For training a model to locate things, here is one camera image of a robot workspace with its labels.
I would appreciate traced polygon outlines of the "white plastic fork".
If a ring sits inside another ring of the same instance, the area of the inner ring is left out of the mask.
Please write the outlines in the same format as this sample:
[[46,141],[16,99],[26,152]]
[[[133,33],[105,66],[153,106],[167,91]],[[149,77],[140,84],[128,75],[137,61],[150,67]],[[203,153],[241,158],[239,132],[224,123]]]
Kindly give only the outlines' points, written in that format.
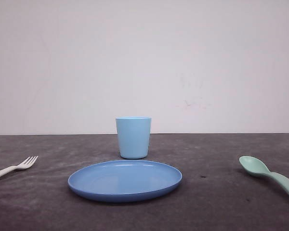
[[6,175],[12,171],[15,171],[15,170],[26,170],[26,169],[32,167],[37,159],[38,159],[38,156],[30,156],[16,166],[9,166],[7,168],[4,168],[4,169],[0,170],[0,177],[4,176],[4,175]]

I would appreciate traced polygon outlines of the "blue plastic plate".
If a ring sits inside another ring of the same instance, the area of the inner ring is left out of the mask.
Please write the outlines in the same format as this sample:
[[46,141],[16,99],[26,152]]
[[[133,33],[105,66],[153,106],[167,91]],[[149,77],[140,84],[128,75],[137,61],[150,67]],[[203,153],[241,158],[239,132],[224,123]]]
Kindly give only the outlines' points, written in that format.
[[164,196],[176,189],[183,175],[170,165],[148,160],[113,160],[77,170],[70,189],[86,199],[125,203]]

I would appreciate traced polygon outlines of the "light blue plastic cup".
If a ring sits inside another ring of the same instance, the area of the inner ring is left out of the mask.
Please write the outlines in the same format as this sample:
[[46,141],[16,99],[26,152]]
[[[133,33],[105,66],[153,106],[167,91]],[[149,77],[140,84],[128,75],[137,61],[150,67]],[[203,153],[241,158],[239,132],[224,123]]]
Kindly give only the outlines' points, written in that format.
[[119,153],[125,159],[142,159],[148,155],[151,118],[145,116],[117,117]]

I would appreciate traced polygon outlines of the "mint green plastic spoon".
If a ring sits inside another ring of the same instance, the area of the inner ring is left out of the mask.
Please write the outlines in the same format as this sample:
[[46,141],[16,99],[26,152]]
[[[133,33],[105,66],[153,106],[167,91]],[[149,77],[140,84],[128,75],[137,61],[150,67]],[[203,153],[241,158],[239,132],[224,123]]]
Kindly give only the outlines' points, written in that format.
[[241,156],[239,162],[251,176],[271,178],[289,195],[289,178],[286,176],[270,171],[264,162],[253,156]]

